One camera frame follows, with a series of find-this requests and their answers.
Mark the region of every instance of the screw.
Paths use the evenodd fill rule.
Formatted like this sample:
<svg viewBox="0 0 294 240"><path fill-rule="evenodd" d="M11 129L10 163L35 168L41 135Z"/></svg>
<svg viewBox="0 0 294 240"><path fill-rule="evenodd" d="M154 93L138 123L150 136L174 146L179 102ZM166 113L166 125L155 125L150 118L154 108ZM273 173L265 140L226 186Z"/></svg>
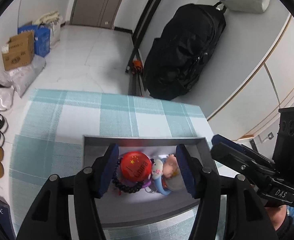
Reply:
<svg viewBox="0 0 294 240"><path fill-rule="evenodd" d="M85 174L90 174L90 173L92 173L92 168L91 168L91 167L84 168L84 169L83 169L83 172L84 172Z"/></svg>
<svg viewBox="0 0 294 240"><path fill-rule="evenodd" d="M203 167L203 172L209 174L209 173L211 173L211 168Z"/></svg>
<svg viewBox="0 0 294 240"><path fill-rule="evenodd" d="M237 179L239 179L241 181L244 181L246 179L246 177L244 175L242 175L242 174L238 174Z"/></svg>
<svg viewBox="0 0 294 240"><path fill-rule="evenodd" d="M51 175L50 177L49 177L49 180L50 181L55 181L55 180L57 180L58 179L58 175L57 174L53 174L53 175Z"/></svg>

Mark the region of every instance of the marble floor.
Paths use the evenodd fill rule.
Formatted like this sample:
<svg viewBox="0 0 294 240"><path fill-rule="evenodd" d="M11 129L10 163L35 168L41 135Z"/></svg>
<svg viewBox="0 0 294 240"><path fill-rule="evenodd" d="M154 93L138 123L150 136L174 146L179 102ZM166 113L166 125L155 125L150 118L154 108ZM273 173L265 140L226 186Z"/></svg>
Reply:
<svg viewBox="0 0 294 240"><path fill-rule="evenodd" d="M46 56L46 68L22 98L14 94L13 106L2 114L9 127L3 145L4 176L0 199L10 202L9 166L15 134L21 129L21 113L35 88L128 94L129 75L125 67L133 44L128 33L85 26L66 25L56 48Z"/></svg>

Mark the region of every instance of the door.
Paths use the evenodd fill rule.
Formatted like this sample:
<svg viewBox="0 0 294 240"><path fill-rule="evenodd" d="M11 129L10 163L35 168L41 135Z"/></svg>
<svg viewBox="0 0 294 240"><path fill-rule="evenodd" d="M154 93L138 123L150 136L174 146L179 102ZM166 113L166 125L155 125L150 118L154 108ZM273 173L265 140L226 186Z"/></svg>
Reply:
<svg viewBox="0 0 294 240"><path fill-rule="evenodd" d="M112 28L121 0L75 0L71 24Z"/></svg>

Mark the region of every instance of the red round pin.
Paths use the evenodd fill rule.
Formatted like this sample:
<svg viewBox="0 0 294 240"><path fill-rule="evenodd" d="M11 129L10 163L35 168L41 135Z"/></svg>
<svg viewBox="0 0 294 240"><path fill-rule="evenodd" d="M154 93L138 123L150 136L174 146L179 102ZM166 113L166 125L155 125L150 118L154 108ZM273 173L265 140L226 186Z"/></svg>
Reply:
<svg viewBox="0 0 294 240"><path fill-rule="evenodd" d="M151 174L151 161L142 152L128 152L122 157L120 170L130 181L144 181Z"/></svg>

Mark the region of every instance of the bracelet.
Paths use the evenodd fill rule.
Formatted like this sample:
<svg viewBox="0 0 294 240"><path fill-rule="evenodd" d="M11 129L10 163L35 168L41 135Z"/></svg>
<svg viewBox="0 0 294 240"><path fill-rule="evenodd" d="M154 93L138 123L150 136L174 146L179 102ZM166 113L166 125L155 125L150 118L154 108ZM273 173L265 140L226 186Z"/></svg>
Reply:
<svg viewBox="0 0 294 240"><path fill-rule="evenodd" d="M137 182L137 184L135 186L129 187L129 186L122 184L119 181L119 179L117 178L117 169L121 163L121 160L122 160L122 158L117 161L116 167L114 169L114 174L112 176L112 183L115 185L115 187L117 187L119 190L121 190L125 193L136 193L136 192L140 191L144 185L143 181L139 181L139 182Z"/></svg>

